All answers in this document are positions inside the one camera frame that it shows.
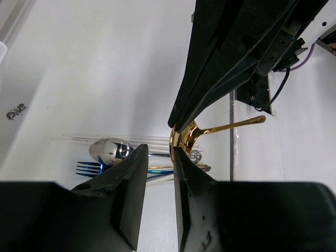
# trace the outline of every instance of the white plastic part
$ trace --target white plastic part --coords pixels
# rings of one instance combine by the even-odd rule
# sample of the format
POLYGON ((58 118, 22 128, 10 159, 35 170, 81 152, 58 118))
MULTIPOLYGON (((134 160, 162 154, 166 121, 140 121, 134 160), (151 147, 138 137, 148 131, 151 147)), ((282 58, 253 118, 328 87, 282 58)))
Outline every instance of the white plastic part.
POLYGON ((300 36, 305 42, 303 48, 310 47, 322 34, 336 24, 335 9, 336 0, 329 0, 319 11, 300 36))
POLYGON ((0 91, 2 86, 2 80, 4 76, 4 59, 7 54, 7 47, 0 41, 0 91))

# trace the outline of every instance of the dark stain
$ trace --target dark stain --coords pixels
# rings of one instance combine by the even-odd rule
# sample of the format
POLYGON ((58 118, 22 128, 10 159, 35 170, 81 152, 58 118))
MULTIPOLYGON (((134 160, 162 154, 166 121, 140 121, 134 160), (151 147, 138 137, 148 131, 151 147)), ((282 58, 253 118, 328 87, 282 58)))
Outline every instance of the dark stain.
POLYGON ((23 103, 20 103, 15 109, 11 109, 7 112, 6 117, 8 120, 14 120, 14 118, 21 114, 25 109, 27 109, 27 107, 23 103))

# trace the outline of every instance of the white surface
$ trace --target white surface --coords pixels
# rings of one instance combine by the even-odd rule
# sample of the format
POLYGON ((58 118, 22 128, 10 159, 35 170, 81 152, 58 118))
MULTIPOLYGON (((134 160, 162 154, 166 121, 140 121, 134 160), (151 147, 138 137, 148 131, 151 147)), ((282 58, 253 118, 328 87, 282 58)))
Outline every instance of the white surface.
POLYGON ((300 38, 303 38, 305 44, 304 47, 310 47, 311 44, 324 34, 327 30, 336 24, 336 0, 328 0, 325 6, 318 12, 316 17, 307 28, 303 31, 300 38))
MULTIPOLYGON (((87 145, 52 141, 63 133, 168 137, 194 11, 187 1, 36 0, 14 32, 0 93, 1 180, 52 180, 72 188, 90 160, 87 145), (24 116, 5 120, 19 103, 24 116)), ((228 124, 228 97, 197 119, 228 124)), ((203 161, 229 178, 229 132, 202 136, 203 161)), ((173 184, 146 189, 138 251, 177 251, 173 184)))
POLYGON ((2 86, 2 80, 3 80, 3 75, 4 75, 4 59, 7 54, 7 47, 4 43, 0 41, 0 91, 1 91, 1 86, 2 86))
MULTIPOLYGON (((336 57, 315 46, 309 61, 290 73, 274 116, 236 130, 235 180, 315 181, 336 193, 335 69, 336 57)), ((270 75, 271 96, 284 75, 270 75)), ((259 114, 235 102, 235 120, 259 114)))
POLYGON ((18 0, 0 0, 0 30, 7 21, 17 2, 18 0))

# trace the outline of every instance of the gold spoon handle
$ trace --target gold spoon handle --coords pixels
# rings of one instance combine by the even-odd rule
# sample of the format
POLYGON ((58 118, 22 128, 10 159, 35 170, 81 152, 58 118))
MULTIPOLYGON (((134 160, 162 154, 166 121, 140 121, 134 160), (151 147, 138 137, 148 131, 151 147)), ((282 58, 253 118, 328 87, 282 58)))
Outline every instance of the gold spoon handle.
POLYGON ((228 129, 232 129, 235 127, 240 127, 240 126, 245 126, 245 125, 250 125, 250 124, 263 123, 265 121, 266 121, 266 117, 262 115, 259 117, 254 117, 254 118, 242 121, 242 122, 236 122, 236 123, 232 123, 232 124, 228 124, 228 125, 224 125, 220 127, 205 129, 205 130, 202 130, 202 135, 211 134, 211 133, 215 133, 218 131, 228 130, 228 129))

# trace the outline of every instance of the cable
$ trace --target cable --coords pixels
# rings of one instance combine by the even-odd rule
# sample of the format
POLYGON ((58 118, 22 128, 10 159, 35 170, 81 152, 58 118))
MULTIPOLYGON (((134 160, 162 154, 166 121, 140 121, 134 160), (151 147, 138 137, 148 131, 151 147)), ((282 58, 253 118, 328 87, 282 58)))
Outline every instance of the cable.
POLYGON ((306 58, 304 59, 304 61, 302 63, 300 63, 299 65, 297 65, 296 67, 292 67, 290 70, 291 71, 297 70, 300 67, 302 67, 305 63, 307 63, 307 61, 309 60, 310 56, 313 54, 314 48, 315 48, 315 43, 311 45, 310 51, 309 51, 308 55, 306 56, 306 58))
POLYGON ((286 69, 286 75, 284 77, 284 79, 282 80, 282 83, 280 84, 280 87, 278 89, 278 91, 275 93, 275 95, 273 96, 273 98, 266 104, 266 106, 264 106, 262 109, 257 109, 255 107, 255 109, 259 112, 262 112, 264 111, 265 109, 267 109, 274 101, 275 99, 278 97, 278 95, 280 94, 280 92, 282 91, 286 81, 288 80, 288 77, 289 77, 289 73, 290 73, 291 69, 290 68, 287 68, 286 69))

